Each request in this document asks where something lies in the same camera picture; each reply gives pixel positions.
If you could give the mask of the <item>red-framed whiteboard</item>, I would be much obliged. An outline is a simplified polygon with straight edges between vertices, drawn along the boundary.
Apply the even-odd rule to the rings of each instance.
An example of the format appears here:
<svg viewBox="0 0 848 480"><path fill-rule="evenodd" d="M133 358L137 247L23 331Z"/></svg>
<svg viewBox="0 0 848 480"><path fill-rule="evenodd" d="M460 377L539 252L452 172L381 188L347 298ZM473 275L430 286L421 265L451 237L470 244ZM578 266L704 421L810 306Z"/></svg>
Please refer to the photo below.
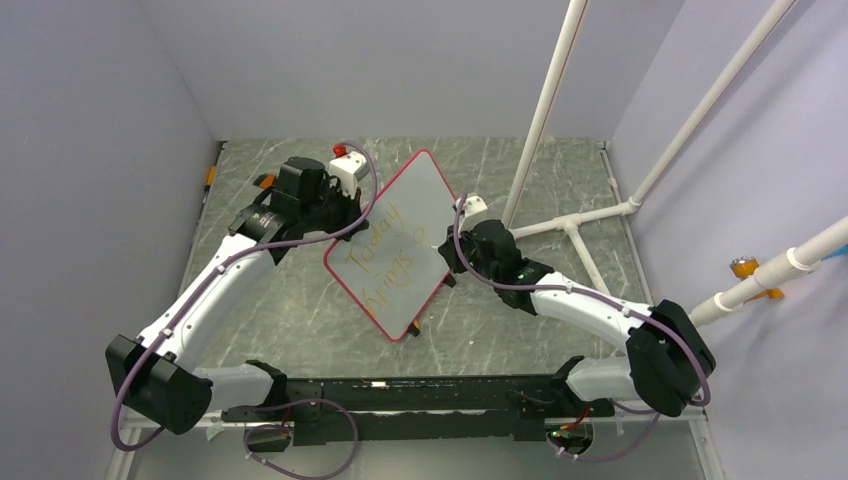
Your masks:
<svg viewBox="0 0 848 480"><path fill-rule="evenodd" d="M438 247L455 201L432 152L420 149L378 193L369 227L325 251L325 268L392 342L407 335L449 275Z"/></svg>

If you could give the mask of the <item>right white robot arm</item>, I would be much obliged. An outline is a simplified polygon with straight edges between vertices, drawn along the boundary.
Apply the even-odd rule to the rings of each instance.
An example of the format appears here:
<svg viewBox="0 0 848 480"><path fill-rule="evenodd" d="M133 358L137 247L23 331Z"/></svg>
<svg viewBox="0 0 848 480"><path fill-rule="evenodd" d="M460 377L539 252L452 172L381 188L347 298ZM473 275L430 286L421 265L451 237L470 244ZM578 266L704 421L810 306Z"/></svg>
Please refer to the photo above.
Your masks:
<svg viewBox="0 0 848 480"><path fill-rule="evenodd" d="M454 274L467 272L507 306L565 321L621 351L619 357L574 356L551 377L557 411L574 415L595 402L640 401L654 413L679 416L711 398L716 360L686 311L619 299L581 285L524 256L498 221L471 229L451 225L438 253Z"/></svg>

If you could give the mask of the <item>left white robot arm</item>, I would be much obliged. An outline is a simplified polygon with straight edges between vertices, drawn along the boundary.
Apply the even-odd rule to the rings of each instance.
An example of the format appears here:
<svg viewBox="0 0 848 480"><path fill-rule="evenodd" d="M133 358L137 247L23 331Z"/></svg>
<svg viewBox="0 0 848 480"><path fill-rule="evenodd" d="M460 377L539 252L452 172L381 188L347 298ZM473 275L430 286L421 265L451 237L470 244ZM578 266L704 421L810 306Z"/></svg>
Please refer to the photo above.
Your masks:
<svg viewBox="0 0 848 480"><path fill-rule="evenodd" d="M351 237L367 228L373 201L362 201L360 180L375 178L364 152L329 163L287 159L275 174L255 178L259 194L241 209L213 258L153 324L133 338L118 335L105 356L117 405L112 435L120 438L128 407L159 431L190 431L209 411L249 407L272 420L287 406L287 376L256 360L237 367L202 368L207 341L229 312L292 249Z"/></svg>

